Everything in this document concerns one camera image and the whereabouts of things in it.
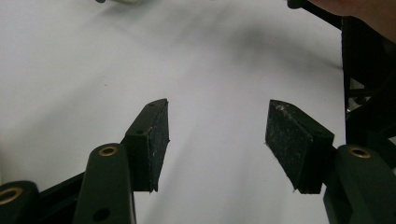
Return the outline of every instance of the white surface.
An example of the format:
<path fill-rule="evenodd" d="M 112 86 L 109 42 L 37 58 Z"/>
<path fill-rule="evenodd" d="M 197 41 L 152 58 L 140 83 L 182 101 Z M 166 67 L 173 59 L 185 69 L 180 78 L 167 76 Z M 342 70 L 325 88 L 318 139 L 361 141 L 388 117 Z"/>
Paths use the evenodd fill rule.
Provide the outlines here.
<path fill-rule="evenodd" d="M 264 145 L 270 99 L 344 143 L 340 32 L 279 0 L 6 1 L 0 8 L 0 164 L 40 189 L 119 142 L 143 106 L 169 100 L 160 191 L 139 224 L 327 223 Z"/>

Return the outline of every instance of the black plastic part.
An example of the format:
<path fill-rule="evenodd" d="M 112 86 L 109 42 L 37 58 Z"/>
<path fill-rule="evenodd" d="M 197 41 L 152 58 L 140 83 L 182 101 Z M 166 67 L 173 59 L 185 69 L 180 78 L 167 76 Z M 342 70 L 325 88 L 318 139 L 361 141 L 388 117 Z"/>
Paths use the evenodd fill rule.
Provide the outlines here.
<path fill-rule="evenodd" d="M 326 189 L 323 197 L 327 217 L 331 224 L 347 224 L 352 216 L 352 208 L 346 197 L 334 195 Z"/>
<path fill-rule="evenodd" d="M 121 143 L 128 150 L 134 191 L 157 191 L 169 143 L 168 101 L 162 99 L 146 105 Z"/>
<path fill-rule="evenodd" d="M 39 194 L 35 183 L 16 181 L 0 186 L 0 222 L 30 223 L 35 219 Z"/>
<path fill-rule="evenodd" d="M 396 178 L 374 151 L 342 146 L 334 164 L 353 210 L 350 224 L 396 223 Z"/>
<path fill-rule="evenodd" d="M 347 142 L 353 145 L 366 146 L 376 151 L 389 169 L 396 167 L 396 146 L 380 133 L 374 133 L 363 128 L 348 127 Z"/>
<path fill-rule="evenodd" d="M 135 224 L 131 186 L 124 146 L 96 148 L 88 160 L 73 223 Z"/>
<path fill-rule="evenodd" d="M 37 223 L 72 223 L 83 177 L 84 173 L 76 175 L 41 192 L 42 216 Z"/>
<path fill-rule="evenodd" d="M 288 7 L 291 9 L 297 9 L 303 7 L 307 0 L 288 0 Z"/>
<path fill-rule="evenodd" d="M 295 189 L 320 193 L 334 135 L 295 105 L 271 100 L 266 144 Z"/>
<path fill-rule="evenodd" d="M 396 135 L 396 69 L 367 104 L 348 114 L 346 141 L 351 144 L 354 132 L 361 130 L 390 138 Z"/>
<path fill-rule="evenodd" d="M 383 37 L 360 19 L 343 17 L 342 23 L 344 76 L 367 89 L 379 89 L 395 64 L 384 49 Z"/>
<path fill-rule="evenodd" d="M 341 30 L 342 26 L 342 17 L 341 16 L 336 16 L 320 7 L 315 6 L 314 4 L 310 2 L 306 2 L 303 6 L 303 9 L 307 10 L 308 12 L 314 14 L 315 16 L 323 19 L 330 25 L 334 26 L 335 28 Z"/>
<path fill-rule="evenodd" d="M 358 97 L 358 98 L 370 97 L 370 96 L 375 95 L 376 92 L 377 92 L 377 90 L 353 89 L 353 90 L 349 91 L 349 98 L 352 98 L 352 97 Z"/>

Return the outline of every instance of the screw hole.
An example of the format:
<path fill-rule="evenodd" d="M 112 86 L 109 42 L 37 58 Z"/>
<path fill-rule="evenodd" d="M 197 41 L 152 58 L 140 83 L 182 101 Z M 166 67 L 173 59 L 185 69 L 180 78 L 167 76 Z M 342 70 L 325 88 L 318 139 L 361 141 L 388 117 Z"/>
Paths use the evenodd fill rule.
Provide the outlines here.
<path fill-rule="evenodd" d="M 117 148 L 116 147 L 104 147 L 100 149 L 99 155 L 101 156 L 111 156 L 116 154 Z"/>
<path fill-rule="evenodd" d="M 363 148 L 350 148 L 349 153 L 362 159 L 369 159 L 371 157 L 370 152 Z"/>
<path fill-rule="evenodd" d="M 101 222 L 101 221 L 105 221 L 108 217 L 110 217 L 110 209 L 102 208 L 102 209 L 97 210 L 93 214 L 92 219 L 95 222 Z"/>
<path fill-rule="evenodd" d="M 0 205 L 6 204 L 17 199 L 23 192 L 20 187 L 5 189 L 0 192 Z"/>

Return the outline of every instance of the white table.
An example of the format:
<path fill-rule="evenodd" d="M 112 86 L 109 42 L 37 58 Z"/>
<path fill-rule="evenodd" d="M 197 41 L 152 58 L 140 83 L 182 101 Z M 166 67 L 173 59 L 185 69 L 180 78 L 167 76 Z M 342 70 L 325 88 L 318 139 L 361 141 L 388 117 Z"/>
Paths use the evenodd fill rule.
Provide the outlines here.
<path fill-rule="evenodd" d="M 5 1 L 0 7 L 0 166 L 47 189 L 169 100 L 158 193 L 139 224 L 328 223 L 264 144 L 270 99 L 345 143 L 340 32 L 279 0 Z"/>

